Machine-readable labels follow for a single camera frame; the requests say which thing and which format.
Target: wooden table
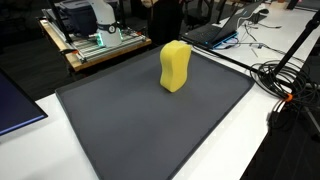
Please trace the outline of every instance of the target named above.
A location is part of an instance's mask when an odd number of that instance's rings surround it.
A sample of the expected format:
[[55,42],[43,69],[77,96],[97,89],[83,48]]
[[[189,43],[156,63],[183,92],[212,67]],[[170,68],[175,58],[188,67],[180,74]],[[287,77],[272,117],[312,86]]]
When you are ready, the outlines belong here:
[[[45,34],[47,34],[52,41],[57,45],[57,47],[60,50],[64,50],[64,49],[69,49],[69,47],[67,46],[66,42],[64,42],[60,36],[58,35],[58,33],[48,24],[47,20],[40,20],[40,26],[42,28],[42,30],[44,31]],[[115,57],[118,57],[120,55],[132,52],[134,50],[140,49],[142,47],[148,46],[151,44],[151,39],[146,38],[146,41],[141,41],[141,43],[130,46],[128,48],[125,49],[121,49],[119,51],[110,53],[106,56],[103,56],[97,60],[94,61],[88,61],[85,63],[82,63],[79,58],[74,55],[74,54],[66,54],[65,55],[65,59],[67,60],[68,64],[71,66],[71,68],[75,71],[78,72],[80,70],[86,69],[88,67],[94,66],[96,64],[102,63],[104,61],[113,59]]]

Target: laptop keyboard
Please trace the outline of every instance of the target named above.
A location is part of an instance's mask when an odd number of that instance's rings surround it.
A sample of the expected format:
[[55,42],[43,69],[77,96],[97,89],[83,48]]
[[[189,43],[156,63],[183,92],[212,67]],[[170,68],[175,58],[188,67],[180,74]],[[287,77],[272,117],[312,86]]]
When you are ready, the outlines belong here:
[[206,42],[212,40],[220,31],[219,27],[215,26],[203,26],[189,32],[186,37],[193,39],[198,42]]

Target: desk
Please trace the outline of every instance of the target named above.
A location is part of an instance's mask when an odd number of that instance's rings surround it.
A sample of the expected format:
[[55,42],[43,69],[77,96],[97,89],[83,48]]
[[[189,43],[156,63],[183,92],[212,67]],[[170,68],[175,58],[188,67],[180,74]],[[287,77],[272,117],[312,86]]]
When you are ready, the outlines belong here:
[[[46,34],[48,34],[48,36],[52,39],[52,41],[57,45],[57,47],[59,48],[59,51],[63,50],[63,49],[69,49],[70,48],[60,38],[60,36],[57,34],[57,32],[54,31],[54,29],[48,24],[48,22],[46,20],[40,20],[39,24],[40,24],[41,28],[43,29],[43,31]],[[86,69],[86,68],[91,67],[93,65],[102,63],[102,62],[107,61],[107,60],[110,60],[112,58],[118,57],[120,55],[126,54],[128,52],[131,52],[131,51],[137,50],[139,48],[148,46],[150,44],[151,44],[151,39],[146,38],[146,40],[144,42],[141,41],[140,43],[135,44],[134,46],[130,46],[130,47],[121,49],[119,51],[112,52],[112,53],[108,54],[107,56],[103,56],[103,57],[101,57],[101,58],[99,58],[97,60],[94,60],[94,61],[88,61],[88,62],[85,62],[85,63],[81,63],[79,58],[74,54],[67,54],[66,55],[66,60],[67,60],[68,64],[72,67],[72,69],[77,72],[77,71],[80,71],[82,69]]]
[[[281,41],[285,37],[281,37],[280,31],[272,32],[270,29],[260,28],[259,31],[264,32],[253,31],[252,33],[258,40],[285,51],[306,24],[306,22],[295,24],[299,27],[292,29],[290,27],[294,24],[292,18],[295,22],[297,18],[309,20],[313,13],[300,10],[281,11],[272,9],[270,17],[261,23],[267,24],[270,18],[273,20],[272,22],[270,20],[270,23],[281,24],[288,30],[286,32],[288,34],[284,36],[292,36],[288,38],[291,41]],[[281,13],[283,16],[279,19],[274,17],[273,13]],[[268,33],[272,33],[276,38],[272,41],[267,36],[263,36]],[[320,29],[317,29],[304,43],[297,56],[306,59],[319,35]],[[238,49],[221,51],[221,53],[237,58],[248,65],[259,61],[248,46],[244,45]],[[225,60],[210,58],[240,72],[248,73],[245,69]],[[198,148],[174,179],[239,179],[268,132],[267,116],[277,101],[278,99],[255,85]],[[56,96],[50,95],[37,103],[49,115],[47,119],[0,138],[2,143],[0,144],[0,179],[97,179]]]

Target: laptop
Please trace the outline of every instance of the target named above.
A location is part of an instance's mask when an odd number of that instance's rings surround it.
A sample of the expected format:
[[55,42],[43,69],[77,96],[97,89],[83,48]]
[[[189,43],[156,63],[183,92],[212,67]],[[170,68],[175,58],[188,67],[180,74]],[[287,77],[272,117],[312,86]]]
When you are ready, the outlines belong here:
[[222,28],[207,24],[183,34],[181,36],[181,40],[205,48],[214,49],[222,42],[225,42],[237,36],[237,26],[241,26],[245,19],[249,18],[261,3],[262,0],[259,0],[235,10]]

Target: person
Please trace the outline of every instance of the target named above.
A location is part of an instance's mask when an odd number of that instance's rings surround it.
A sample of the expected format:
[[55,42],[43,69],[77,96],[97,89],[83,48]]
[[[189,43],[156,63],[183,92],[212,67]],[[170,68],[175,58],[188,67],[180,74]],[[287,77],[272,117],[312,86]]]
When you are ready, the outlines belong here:
[[141,0],[148,8],[148,35],[156,46],[179,39],[183,0]]

